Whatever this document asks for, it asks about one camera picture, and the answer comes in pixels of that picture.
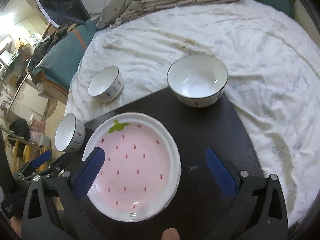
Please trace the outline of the right hand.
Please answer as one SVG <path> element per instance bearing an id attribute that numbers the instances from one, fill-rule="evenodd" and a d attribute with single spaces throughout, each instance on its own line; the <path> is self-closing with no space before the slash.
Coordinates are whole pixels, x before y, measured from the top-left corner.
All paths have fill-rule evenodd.
<path id="1" fill-rule="evenodd" d="M 180 235 L 175 228 L 169 228 L 163 232 L 161 240 L 180 240 Z"/>

